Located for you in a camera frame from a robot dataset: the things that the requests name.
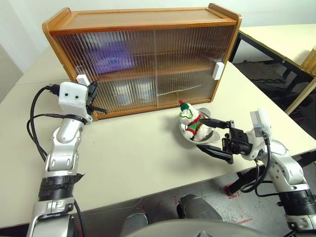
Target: stuffed toy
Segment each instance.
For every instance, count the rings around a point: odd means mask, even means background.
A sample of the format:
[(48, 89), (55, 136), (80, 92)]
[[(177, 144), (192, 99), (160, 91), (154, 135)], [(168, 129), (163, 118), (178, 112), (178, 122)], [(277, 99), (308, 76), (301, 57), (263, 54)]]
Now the stuffed toy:
[(208, 127), (201, 123), (199, 120), (204, 119), (204, 116), (201, 115), (197, 109), (189, 103), (179, 100), (181, 113), (179, 114), (179, 120), (182, 124), (187, 126), (184, 136), (187, 139), (191, 139), (195, 142), (200, 142), (205, 138), (213, 128)]

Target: purple object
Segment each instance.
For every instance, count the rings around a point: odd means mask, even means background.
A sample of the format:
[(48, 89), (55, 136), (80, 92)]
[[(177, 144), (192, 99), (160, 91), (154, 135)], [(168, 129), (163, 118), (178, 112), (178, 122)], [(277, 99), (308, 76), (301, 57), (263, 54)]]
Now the purple object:
[(120, 42), (108, 43), (106, 47), (89, 52), (97, 74), (120, 71), (134, 67), (132, 56)]

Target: white wall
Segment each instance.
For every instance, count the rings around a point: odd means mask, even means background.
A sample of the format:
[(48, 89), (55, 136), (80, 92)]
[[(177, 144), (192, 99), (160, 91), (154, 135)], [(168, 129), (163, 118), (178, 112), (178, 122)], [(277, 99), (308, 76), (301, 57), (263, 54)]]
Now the white wall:
[(0, 45), (0, 103), (23, 75)]
[[(0, 0), (0, 43), (25, 72), (48, 46), (42, 22), (63, 7), (71, 10), (194, 7), (210, 2), (240, 13), (242, 26), (316, 23), (316, 0)], [(243, 44), (240, 49), (236, 59), (262, 58)]]

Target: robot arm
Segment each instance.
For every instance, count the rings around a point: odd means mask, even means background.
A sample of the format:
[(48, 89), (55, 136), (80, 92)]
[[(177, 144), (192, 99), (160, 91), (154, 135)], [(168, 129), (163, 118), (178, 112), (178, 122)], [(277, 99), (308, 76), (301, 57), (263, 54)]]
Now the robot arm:
[(261, 159), (268, 155), (266, 140), (270, 138), (270, 162), (267, 171), (280, 198), (279, 206), (285, 210), (285, 218), (289, 228), (296, 232), (316, 230), (316, 196), (310, 191), (301, 166), (289, 154), (286, 147), (279, 141), (271, 139), (271, 126), (264, 110), (251, 112), (253, 129), (244, 133), (236, 129), (234, 122), (216, 119), (201, 119), (207, 126), (228, 128), (229, 133), (222, 139), (223, 150), (213, 146), (197, 145), (199, 149), (216, 158), (226, 161), (233, 154), (241, 154), (244, 159)]
[(50, 90), (59, 96), (64, 118), (53, 132), (53, 148), (45, 159), (39, 200), (34, 204), (27, 236), (73, 237), (76, 228), (69, 212), (76, 204), (74, 184), (83, 176), (77, 174), (81, 132), (92, 122), (94, 110), (106, 111), (92, 106), (97, 92), (96, 82), (86, 85), (63, 82), (60, 86), (51, 86)]

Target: white table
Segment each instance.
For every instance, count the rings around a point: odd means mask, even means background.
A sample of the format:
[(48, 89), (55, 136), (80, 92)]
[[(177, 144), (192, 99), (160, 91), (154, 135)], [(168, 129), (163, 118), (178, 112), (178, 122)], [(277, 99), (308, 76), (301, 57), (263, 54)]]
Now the white table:
[[(241, 27), (230, 57), (231, 62), (234, 59), (240, 40), (246, 41), (276, 62), (283, 64), (289, 70), (288, 72), (293, 71), (301, 76), (301, 78), (297, 77), (291, 82), (287, 88), (288, 91), (291, 91), (303, 78), (306, 80), (311, 77), (300, 68), (316, 45), (316, 24)], [(308, 80), (311, 81), (310, 84), (285, 110), (288, 115), (316, 87), (316, 79), (312, 79)]]
[[(27, 223), (31, 218), (43, 162), (26, 132), (26, 121), (35, 93), (48, 83), (65, 79), (66, 73), (49, 48), (0, 104), (0, 227)], [(274, 137), (292, 155), (316, 149), (316, 141), (231, 63), (225, 68), (214, 102), (195, 106), (209, 108), (214, 118), (235, 120), (236, 127), (244, 131), (252, 128), (249, 112), (264, 107)], [(109, 118), (87, 126), (79, 146), (79, 173), (86, 175), (74, 191), (80, 208), (97, 208), (255, 166), (241, 156), (234, 156), (234, 164), (228, 165), (201, 152), (180, 134), (179, 111), (173, 108)], [(43, 93), (35, 113), (58, 112), (57, 97)], [(51, 134), (60, 122), (36, 119), (38, 137), (46, 151), (51, 149)], [(223, 137), (227, 131), (219, 132)]]

